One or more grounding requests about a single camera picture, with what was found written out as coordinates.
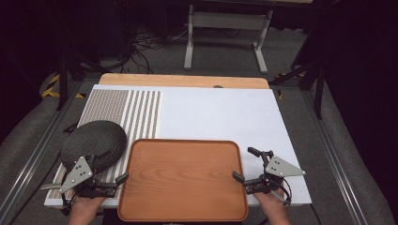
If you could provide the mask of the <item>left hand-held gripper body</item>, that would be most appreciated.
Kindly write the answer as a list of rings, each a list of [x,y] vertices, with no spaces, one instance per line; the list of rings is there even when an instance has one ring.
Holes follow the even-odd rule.
[[[86,157],[79,157],[62,184],[46,184],[42,185],[39,189],[55,189],[61,194],[66,194],[71,190],[77,196],[84,198],[114,197],[117,191],[117,184],[103,183],[96,179],[87,161]]]

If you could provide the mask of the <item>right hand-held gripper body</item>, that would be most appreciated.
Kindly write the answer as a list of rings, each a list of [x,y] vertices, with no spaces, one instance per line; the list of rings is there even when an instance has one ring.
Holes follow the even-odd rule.
[[[302,176],[306,172],[301,168],[276,156],[262,156],[263,173],[258,178],[245,181],[245,189],[248,194],[283,189],[282,182],[288,176]]]

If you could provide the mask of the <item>person's left hand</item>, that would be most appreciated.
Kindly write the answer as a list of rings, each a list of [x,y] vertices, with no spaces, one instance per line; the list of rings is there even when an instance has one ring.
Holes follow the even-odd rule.
[[[104,197],[76,197],[71,205],[71,216],[73,218],[93,218],[104,201]]]

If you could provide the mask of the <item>person's right hand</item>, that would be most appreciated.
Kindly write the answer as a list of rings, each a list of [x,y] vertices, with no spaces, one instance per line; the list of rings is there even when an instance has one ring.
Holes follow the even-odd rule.
[[[272,193],[257,192],[253,196],[260,203],[261,208],[268,217],[275,218],[284,213],[283,202]]]

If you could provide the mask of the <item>dark round woven placemat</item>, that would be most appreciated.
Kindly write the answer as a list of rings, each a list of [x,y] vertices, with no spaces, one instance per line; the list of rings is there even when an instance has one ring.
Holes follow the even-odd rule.
[[[127,135],[112,121],[93,121],[75,129],[61,148],[61,162],[68,172],[79,157],[95,156],[94,173],[102,173],[114,166],[125,154]]]

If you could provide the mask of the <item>white board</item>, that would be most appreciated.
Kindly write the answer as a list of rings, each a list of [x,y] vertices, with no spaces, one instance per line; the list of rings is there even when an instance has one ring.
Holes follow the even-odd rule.
[[[263,160],[248,152],[249,147],[272,151],[274,156],[297,166],[299,162],[286,131],[274,94],[269,89],[161,87],[97,85],[93,89],[157,90],[162,92],[161,118],[157,137],[161,140],[231,141],[239,147],[246,180],[263,173]],[[117,198],[105,198],[105,207],[117,208],[125,182]],[[311,197],[302,176],[288,176],[282,182],[283,200],[309,203]],[[246,192],[247,203],[256,199]],[[59,199],[45,201],[60,205]]]

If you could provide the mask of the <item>brown wooden tray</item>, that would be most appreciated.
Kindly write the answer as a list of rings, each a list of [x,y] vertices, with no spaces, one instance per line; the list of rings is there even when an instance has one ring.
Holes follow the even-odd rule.
[[[248,215],[239,147],[231,141],[134,142],[117,209],[127,222],[237,222]]]

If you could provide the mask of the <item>beige striped woven placemat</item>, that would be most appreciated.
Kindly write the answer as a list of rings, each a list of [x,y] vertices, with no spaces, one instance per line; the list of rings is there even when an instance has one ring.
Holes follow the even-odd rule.
[[[115,183],[118,176],[127,172],[132,143],[140,139],[157,137],[161,118],[161,101],[162,92],[157,90],[92,90],[77,128],[93,121],[112,121],[119,124],[127,135],[125,154],[114,166],[104,172],[95,173],[96,179],[103,183]],[[68,173],[61,162],[54,183],[62,184]],[[48,197],[70,199],[73,195],[75,194],[71,190],[66,194],[61,194],[58,190],[50,189]],[[117,186],[117,191],[112,198],[117,198],[119,195],[119,186]]]

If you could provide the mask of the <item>black tripod stand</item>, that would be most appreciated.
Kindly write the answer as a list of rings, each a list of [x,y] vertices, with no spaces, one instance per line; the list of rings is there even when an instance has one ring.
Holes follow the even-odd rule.
[[[300,66],[287,72],[286,74],[277,75],[274,80],[269,82],[270,86],[280,85],[294,77],[299,77],[298,89],[301,91],[309,91],[314,84],[314,112],[318,119],[322,118],[321,115],[321,104],[323,99],[323,89],[325,74],[320,62],[309,63],[305,66]]]
[[[58,111],[64,108],[69,99],[68,78],[71,77],[74,81],[80,82],[85,77],[82,64],[88,65],[95,72],[99,72],[100,74],[108,73],[106,68],[88,60],[76,52],[67,51],[61,53],[59,55],[58,69],[60,75],[60,97],[57,106]]]

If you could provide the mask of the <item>black curtain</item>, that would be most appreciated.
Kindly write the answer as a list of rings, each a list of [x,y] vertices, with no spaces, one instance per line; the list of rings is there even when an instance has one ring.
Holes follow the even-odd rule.
[[[333,99],[398,222],[398,0],[314,0],[297,62],[320,59]]]
[[[114,19],[112,0],[0,0],[0,143],[41,102],[61,59],[80,78],[80,62],[120,55]]]

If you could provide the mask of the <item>aluminium rail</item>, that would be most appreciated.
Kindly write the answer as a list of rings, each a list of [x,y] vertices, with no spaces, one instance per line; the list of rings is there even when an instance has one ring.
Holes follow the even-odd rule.
[[[342,193],[344,202],[347,206],[348,212],[353,219],[355,225],[368,225],[368,221],[363,214],[363,211],[358,202],[357,196],[351,186],[351,183],[344,171],[340,159],[338,159],[335,147],[327,132],[325,124],[317,117],[314,109],[314,101],[312,95],[308,91],[301,91],[303,101],[312,117],[320,139],[324,145],[327,161],[331,167],[333,175],[336,179],[337,185]]]
[[[42,132],[40,139],[34,144],[34,149],[29,154],[29,159],[22,165],[21,170],[15,176],[12,176],[12,188],[3,201],[0,201],[0,225],[6,225],[12,217],[23,193],[28,187],[33,175],[35,174],[39,163],[46,154],[55,132],[61,124],[61,121],[67,113],[69,106],[75,99],[83,82],[74,82],[69,89],[69,95],[66,102],[60,110],[55,110],[51,117],[49,125]]]

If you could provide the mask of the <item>white metal desk frame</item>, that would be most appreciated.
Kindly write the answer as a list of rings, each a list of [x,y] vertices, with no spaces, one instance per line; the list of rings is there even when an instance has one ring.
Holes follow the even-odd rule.
[[[262,48],[269,29],[272,15],[272,10],[268,10],[264,15],[202,12],[196,11],[194,9],[194,5],[190,5],[188,15],[188,42],[186,46],[184,68],[186,70],[190,70],[192,66],[193,29],[195,27],[255,30],[259,32],[259,39],[253,43],[253,51],[260,72],[262,74],[267,74],[268,67],[262,53]]]

